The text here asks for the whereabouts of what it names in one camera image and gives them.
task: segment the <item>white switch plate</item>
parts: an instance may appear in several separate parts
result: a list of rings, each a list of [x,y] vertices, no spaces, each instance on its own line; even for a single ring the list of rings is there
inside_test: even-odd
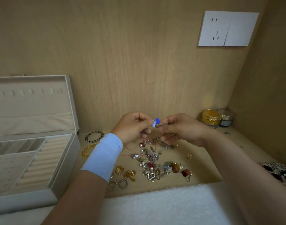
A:
[[[232,13],[205,11],[198,46],[224,46]]]
[[[233,12],[225,46],[248,46],[258,12]]]

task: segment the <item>person's right hand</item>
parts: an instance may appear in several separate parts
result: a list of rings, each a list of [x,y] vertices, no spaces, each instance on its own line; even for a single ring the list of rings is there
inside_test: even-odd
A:
[[[163,125],[159,127],[159,132],[163,133],[161,140],[167,144],[183,139],[198,147],[203,147],[206,135],[213,130],[184,113],[168,116],[161,120],[161,124]]]

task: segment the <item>person's left hand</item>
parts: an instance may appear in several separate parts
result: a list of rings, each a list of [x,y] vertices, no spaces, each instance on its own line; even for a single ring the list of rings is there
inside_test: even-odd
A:
[[[123,144],[128,144],[138,136],[146,138],[148,129],[153,124],[151,117],[140,112],[132,112],[122,116],[111,133],[119,137]]]

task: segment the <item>yellow jar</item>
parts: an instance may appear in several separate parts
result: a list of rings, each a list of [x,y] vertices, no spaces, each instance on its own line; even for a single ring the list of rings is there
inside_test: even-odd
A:
[[[216,110],[208,109],[202,112],[202,122],[213,128],[218,127],[221,117],[222,117],[221,113],[219,113]]]

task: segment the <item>wooden wall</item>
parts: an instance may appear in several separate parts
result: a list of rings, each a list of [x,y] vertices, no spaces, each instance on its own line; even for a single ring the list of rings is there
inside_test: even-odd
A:
[[[130,111],[197,116],[227,106],[249,50],[198,48],[204,12],[260,20],[267,1],[0,0],[0,76],[70,75],[80,131]]]
[[[269,0],[229,107],[242,134],[286,163],[286,0]]]

